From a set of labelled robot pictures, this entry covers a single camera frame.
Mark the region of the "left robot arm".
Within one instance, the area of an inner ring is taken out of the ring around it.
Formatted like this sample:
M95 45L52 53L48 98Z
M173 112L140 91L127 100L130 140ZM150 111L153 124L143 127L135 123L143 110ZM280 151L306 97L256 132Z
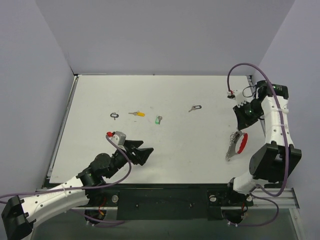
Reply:
M43 222L72 208L99 205L103 193L98 190L110 187L105 178L113 177L125 164L144 165L154 148L141 148L142 140L125 140L123 145L108 142L116 148L109 155L98 154L78 175L47 191L10 194L1 213L6 237L22 240Z

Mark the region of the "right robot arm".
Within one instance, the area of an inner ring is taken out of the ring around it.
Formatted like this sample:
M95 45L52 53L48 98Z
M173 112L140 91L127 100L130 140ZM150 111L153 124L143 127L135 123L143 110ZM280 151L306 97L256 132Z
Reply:
M232 178L223 192L224 201L230 205L241 204L256 188L284 183L302 158L302 151L295 148L290 135L288 88L259 81L252 96L248 101L243 93L232 94L237 102L233 107L237 130L230 136L225 159L230 161L244 150L248 135L243 130L258 121L264 121L265 140L250 158L248 170Z

